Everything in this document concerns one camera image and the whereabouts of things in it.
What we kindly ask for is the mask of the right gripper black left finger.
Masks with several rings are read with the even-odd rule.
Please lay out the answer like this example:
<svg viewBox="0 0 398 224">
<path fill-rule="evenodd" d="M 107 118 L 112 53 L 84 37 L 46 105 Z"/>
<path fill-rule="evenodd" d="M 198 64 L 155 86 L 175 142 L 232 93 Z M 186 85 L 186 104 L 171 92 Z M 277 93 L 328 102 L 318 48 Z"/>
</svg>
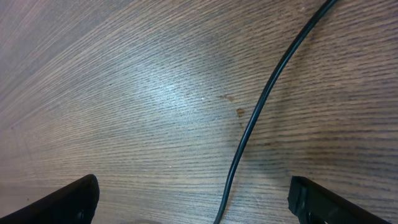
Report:
<svg viewBox="0 0 398 224">
<path fill-rule="evenodd" d="M 46 197 L 1 218 L 1 224 L 90 224 L 100 199 L 95 175 L 88 174 Z"/>
</svg>

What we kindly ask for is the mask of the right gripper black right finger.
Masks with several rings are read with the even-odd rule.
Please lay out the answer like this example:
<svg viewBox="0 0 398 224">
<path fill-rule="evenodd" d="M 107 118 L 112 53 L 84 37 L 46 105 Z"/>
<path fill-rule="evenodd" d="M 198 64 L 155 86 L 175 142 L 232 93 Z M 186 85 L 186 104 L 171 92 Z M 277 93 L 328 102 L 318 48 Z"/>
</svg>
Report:
<svg viewBox="0 0 398 224">
<path fill-rule="evenodd" d="M 306 177 L 292 177 L 288 203 L 301 224 L 390 224 Z"/>
</svg>

